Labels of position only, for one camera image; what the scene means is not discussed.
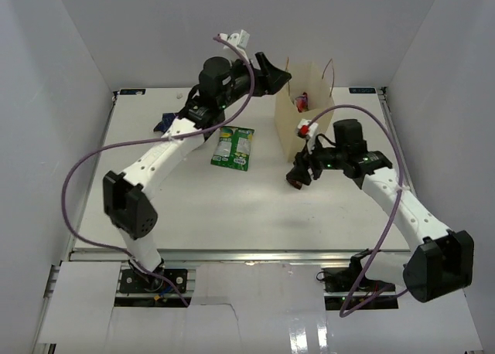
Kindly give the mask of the purple candy bag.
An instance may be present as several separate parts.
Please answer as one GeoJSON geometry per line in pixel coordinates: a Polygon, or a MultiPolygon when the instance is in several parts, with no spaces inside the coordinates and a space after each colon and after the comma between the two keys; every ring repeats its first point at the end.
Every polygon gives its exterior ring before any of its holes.
{"type": "Polygon", "coordinates": [[[299,113],[304,113],[309,110],[309,99],[306,92],[294,99],[295,106],[299,113]]]}

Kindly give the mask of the green Fox's candy bag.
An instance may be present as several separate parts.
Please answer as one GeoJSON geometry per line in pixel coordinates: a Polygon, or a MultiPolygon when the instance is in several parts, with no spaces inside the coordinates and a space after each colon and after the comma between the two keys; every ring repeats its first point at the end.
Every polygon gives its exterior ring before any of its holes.
{"type": "Polygon", "coordinates": [[[249,168],[254,129],[236,126],[220,128],[219,141],[211,165],[246,172],[249,168]]]}

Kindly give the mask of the dark purple snack bag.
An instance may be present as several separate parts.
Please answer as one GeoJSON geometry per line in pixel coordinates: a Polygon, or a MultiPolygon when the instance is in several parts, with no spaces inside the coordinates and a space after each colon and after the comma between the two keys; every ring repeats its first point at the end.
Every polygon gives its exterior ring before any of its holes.
{"type": "Polygon", "coordinates": [[[162,114],[161,121],[153,128],[155,133],[165,134],[171,127],[177,117],[177,113],[162,114]]]}

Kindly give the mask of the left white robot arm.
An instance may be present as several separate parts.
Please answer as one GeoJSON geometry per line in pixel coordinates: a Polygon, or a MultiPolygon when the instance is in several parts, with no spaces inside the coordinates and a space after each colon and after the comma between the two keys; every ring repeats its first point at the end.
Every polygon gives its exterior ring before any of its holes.
{"type": "Polygon", "coordinates": [[[103,178],[104,213],[124,239],[137,282],[146,291],[162,286],[163,260],[152,237],[158,213],[151,203],[155,191],[172,170],[200,147],[225,120],[225,109],[247,94],[274,95],[291,74],[256,53],[258,68],[242,60],[211,57],[203,64],[199,82],[186,99],[171,126],[166,141],[153,145],[122,172],[109,171],[103,178]]]}

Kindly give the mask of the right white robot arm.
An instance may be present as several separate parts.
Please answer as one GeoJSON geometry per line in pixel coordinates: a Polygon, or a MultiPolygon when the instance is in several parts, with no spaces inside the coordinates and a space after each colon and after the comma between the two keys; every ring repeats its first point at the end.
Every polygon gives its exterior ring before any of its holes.
{"type": "Polygon", "coordinates": [[[420,302],[466,288],[473,279],[474,241],[465,231],[455,232],[438,220],[410,189],[400,186],[399,173],[380,151],[370,151],[356,119],[333,125],[335,141],[325,147],[318,124],[303,119],[296,128],[304,140],[295,155],[287,182],[301,189],[325,170],[340,170],[372,198],[405,239],[410,256],[365,250],[349,266],[350,284],[367,291],[377,281],[400,285],[420,302]]]}

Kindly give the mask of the brown paper bag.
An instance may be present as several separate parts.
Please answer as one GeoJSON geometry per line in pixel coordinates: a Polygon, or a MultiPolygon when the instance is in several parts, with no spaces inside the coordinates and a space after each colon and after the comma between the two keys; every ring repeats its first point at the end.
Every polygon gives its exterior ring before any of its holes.
{"type": "Polygon", "coordinates": [[[304,140],[297,133],[300,122],[311,120],[335,105],[334,69],[331,64],[321,68],[314,62],[287,62],[286,71],[292,78],[276,94],[275,128],[285,160],[292,162],[304,145],[304,140]]]}

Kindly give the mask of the brown chocolate bar right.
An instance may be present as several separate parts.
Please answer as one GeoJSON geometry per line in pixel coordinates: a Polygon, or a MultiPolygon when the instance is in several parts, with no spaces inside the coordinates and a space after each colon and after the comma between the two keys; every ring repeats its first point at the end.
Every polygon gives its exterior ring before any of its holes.
{"type": "Polygon", "coordinates": [[[297,190],[300,190],[303,186],[301,182],[295,180],[288,180],[288,184],[297,190]]]}

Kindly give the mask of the right blue table label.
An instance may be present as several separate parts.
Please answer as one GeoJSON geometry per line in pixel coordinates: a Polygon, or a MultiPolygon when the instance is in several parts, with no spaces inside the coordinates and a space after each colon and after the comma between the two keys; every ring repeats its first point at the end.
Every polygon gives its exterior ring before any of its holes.
{"type": "Polygon", "coordinates": [[[350,87],[351,94],[376,94],[377,91],[373,87],[350,87]]]}

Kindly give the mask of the blue table label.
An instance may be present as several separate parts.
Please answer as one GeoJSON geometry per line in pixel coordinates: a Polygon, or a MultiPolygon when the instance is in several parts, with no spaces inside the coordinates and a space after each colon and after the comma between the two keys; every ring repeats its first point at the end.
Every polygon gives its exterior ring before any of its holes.
{"type": "Polygon", "coordinates": [[[146,89],[144,88],[131,88],[131,89],[120,89],[118,91],[118,95],[144,95],[146,93],[146,89]]]}
{"type": "Polygon", "coordinates": [[[373,87],[350,87],[351,94],[376,94],[377,91],[373,87]]]}

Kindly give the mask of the left blue table label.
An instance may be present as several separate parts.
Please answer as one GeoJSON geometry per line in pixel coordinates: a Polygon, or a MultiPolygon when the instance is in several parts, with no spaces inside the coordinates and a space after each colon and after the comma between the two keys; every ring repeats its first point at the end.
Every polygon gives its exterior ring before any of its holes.
{"type": "Polygon", "coordinates": [[[146,93],[146,89],[144,88],[131,88],[131,89],[120,89],[118,91],[118,95],[144,95],[146,93]]]}

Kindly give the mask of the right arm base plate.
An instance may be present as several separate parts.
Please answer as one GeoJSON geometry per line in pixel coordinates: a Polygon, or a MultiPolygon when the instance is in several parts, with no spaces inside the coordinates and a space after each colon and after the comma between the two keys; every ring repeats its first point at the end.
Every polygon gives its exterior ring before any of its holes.
{"type": "MultiPolygon", "coordinates": [[[[317,275],[316,280],[324,285],[324,301],[327,311],[339,311],[353,285],[351,273],[344,267],[323,268],[317,275]]],[[[382,288],[387,288],[380,296],[369,302],[361,310],[395,310],[398,309],[396,287],[383,281],[372,281],[364,278],[348,305],[353,308],[362,301],[376,294],[382,288]]]]}

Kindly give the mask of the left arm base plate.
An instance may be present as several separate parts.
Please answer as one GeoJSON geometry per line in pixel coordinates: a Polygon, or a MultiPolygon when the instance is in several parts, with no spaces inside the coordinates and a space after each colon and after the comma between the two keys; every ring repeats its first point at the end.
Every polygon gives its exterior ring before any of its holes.
{"type": "MultiPolygon", "coordinates": [[[[188,280],[187,269],[161,269],[159,272],[172,282],[181,294],[186,293],[188,280]]],[[[176,291],[163,279],[151,277],[147,274],[135,271],[132,268],[121,272],[118,292],[121,294],[154,294],[164,298],[167,294],[175,294],[176,291]]]]}

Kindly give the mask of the aluminium front rail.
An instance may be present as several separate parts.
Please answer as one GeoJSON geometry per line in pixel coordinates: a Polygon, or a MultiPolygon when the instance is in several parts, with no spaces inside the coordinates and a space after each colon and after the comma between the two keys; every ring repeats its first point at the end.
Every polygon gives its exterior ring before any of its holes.
{"type": "MultiPolygon", "coordinates": [[[[160,250],[161,258],[168,262],[316,262],[348,260],[358,250],[160,250]]],[[[122,252],[104,249],[76,249],[70,254],[71,261],[124,260],[122,252]]]]}

